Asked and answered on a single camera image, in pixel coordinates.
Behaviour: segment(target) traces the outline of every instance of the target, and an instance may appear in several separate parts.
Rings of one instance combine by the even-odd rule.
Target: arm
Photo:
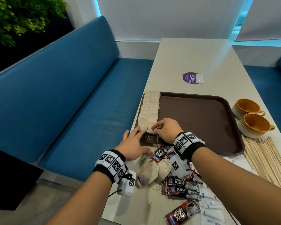
[[[150,150],[149,147],[141,147],[141,136],[145,131],[139,132],[137,126],[128,136],[127,130],[123,135],[123,141],[115,147],[126,160],[135,160],[143,153]],[[46,225],[93,225],[98,224],[102,216],[112,182],[110,178],[98,171],[93,172],[83,183],[78,191],[67,203],[46,223]]]
[[[170,118],[157,122],[152,129],[168,143],[173,143],[183,131]],[[187,159],[192,161],[209,188],[242,224],[281,224],[279,187],[236,166],[207,147],[198,148]]]

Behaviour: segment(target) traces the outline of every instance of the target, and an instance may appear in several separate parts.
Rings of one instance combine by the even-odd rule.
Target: cup handle
[[[264,116],[266,114],[265,111],[263,111],[263,110],[260,110],[260,111],[256,112],[255,114],[259,114],[259,113],[262,113],[261,116]]]

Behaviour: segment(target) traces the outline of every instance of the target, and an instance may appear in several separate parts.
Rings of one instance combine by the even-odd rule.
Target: green leaves
[[[63,0],[0,0],[0,43],[15,45],[14,33],[21,36],[27,31],[45,32],[48,16],[65,18],[65,10]]]

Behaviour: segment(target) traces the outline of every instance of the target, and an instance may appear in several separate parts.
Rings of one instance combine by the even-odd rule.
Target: orange cup
[[[256,102],[248,99],[237,100],[231,110],[238,120],[242,119],[246,114],[249,113],[261,113],[261,116],[266,114],[264,111],[260,110],[260,106]]]
[[[275,129],[266,118],[253,113],[246,114],[240,121],[237,121],[237,126],[243,135],[251,138],[260,137]]]

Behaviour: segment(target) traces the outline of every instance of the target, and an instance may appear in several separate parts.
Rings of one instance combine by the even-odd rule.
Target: purple sticker
[[[198,84],[196,83],[196,73],[195,72],[187,72],[183,74],[183,80],[189,84]]]

